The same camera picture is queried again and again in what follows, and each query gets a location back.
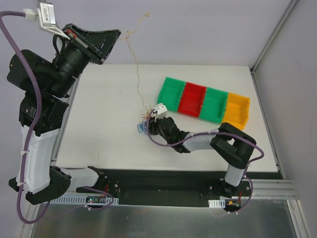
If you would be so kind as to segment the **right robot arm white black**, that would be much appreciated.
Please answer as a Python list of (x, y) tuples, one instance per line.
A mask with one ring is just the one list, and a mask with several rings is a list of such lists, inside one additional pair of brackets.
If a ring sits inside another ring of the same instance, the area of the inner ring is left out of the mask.
[(240, 182), (257, 144), (248, 134), (227, 122), (213, 131), (190, 133), (180, 130), (171, 117), (149, 118), (146, 130), (150, 136), (159, 135), (165, 140), (165, 147), (171, 147), (178, 153), (215, 150), (228, 167), (224, 180), (213, 186), (214, 192), (231, 198), (240, 191)]

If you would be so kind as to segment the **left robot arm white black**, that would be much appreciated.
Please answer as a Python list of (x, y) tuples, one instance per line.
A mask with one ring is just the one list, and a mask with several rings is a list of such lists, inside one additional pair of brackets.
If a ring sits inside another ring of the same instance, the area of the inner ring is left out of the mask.
[(30, 50), (22, 54), (37, 81), (35, 90), (31, 79), (17, 55), (9, 64), (7, 80), (25, 91), (20, 104), (19, 122), (26, 158), (25, 168), (10, 179), (14, 190), (24, 190), (25, 198), (33, 205), (61, 197), (67, 191), (94, 193), (106, 190), (105, 174), (89, 166), (84, 169), (65, 169), (51, 164), (55, 141), (62, 126), (68, 104), (63, 98), (89, 63), (103, 64), (121, 32), (118, 29), (87, 31), (70, 23), (63, 28), (64, 37), (54, 35), (53, 44), (61, 39), (61, 49), (47, 61)]

